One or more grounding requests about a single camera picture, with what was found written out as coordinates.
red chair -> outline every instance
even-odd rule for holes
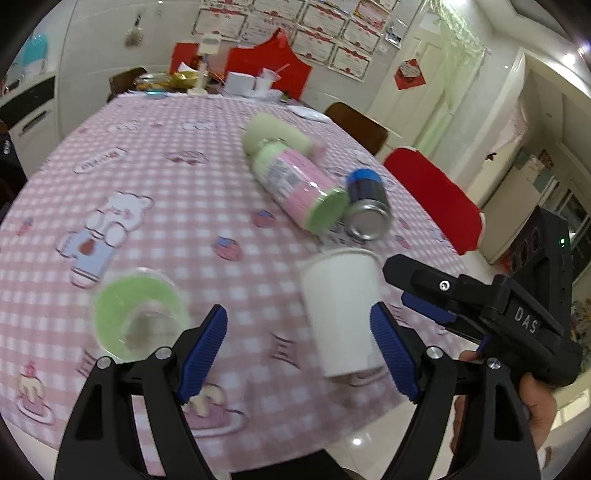
[[[281,28],[278,28],[269,40],[256,47],[231,49],[224,78],[228,76],[228,72],[257,76],[263,67],[271,70],[282,69],[281,79],[273,84],[273,88],[288,93],[296,100],[300,99],[312,72],[312,67],[291,51],[287,34]]]
[[[458,254],[478,249],[485,231],[484,213],[422,153],[398,148],[384,167],[417,199]]]

certificate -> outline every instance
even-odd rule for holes
[[[386,10],[391,12],[394,9],[394,6],[398,3],[398,0],[375,0],[380,6],[384,7]]]
[[[346,14],[352,14],[359,0],[322,0],[322,2],[331,7],[338,8]]]
[[[373,53],[379,42],[380,34],[359,20],[352,18],[343,30],[342,38],[367,53]]]
[[[254,12],[248,16],[240,40],[250,45],[260,45],[269,40],[277,28],[285,30],[290,41],[296,33],[296,25],[292,21]]]
[[[346,22],[346,17],[325,5],[309,4],[304,10],[300,23],[306,27],[337,37]]]
[[[255,0],[254,8],[272,17],[295,20],[305,3],[305,0]]]
[[[332,38],[308,30],[298,30],[291,49],[306,59],[327,63],[335,45]]]
[[[371,57],[340,46],[335,51],[330,68],[348,77],[363,81],[370,64]]]
[[[194,33],[218,33],[226,39],[237,40],[246,15],[222,8],[202,8],[193,26]]]
[[[378,7],[370,0],[361,0],[353,15],[368,23],[377,30],[382,31],[388,21],[388,12]]]

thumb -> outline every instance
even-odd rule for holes
[[[539,450],[554,423],[556,416],[556,400],[550,387],[536,380],[531,374],[525,374],[519,384],[519,396],[530,408],[530,430],[534,439],[535,449]]]

human hand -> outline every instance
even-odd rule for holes
[[[463,362],[471,362],[479,358],[476,352],[462,352],[460,360]],[[530,430],[531,436],[534,439],[536,451],[539,450],[548,435],[550,428],[554,423],[556,416],[556,400],[554,399],[550,387],[539,380],[532,377],[531,374],[525,374],[519,384],[519,396],[523,403],[525,403],[531,412]],[[456,410],[456,418],[453,422],[453,440],[451,443],[452,452],[455,453],[462,420],[464,418],[464,410],[466,408],[466,397],[458,397],[454,403]]]

cabinet handle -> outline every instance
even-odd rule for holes
[[[31,120],[28,124],[26,124],[21,132],[18,134],[19,137],[22,137],[26,134],[31,128],[37,125],[39,122],[43,121],[43,119],[51,113],[51,110],[43,110],[39,115],[37,115],[33,120]]]

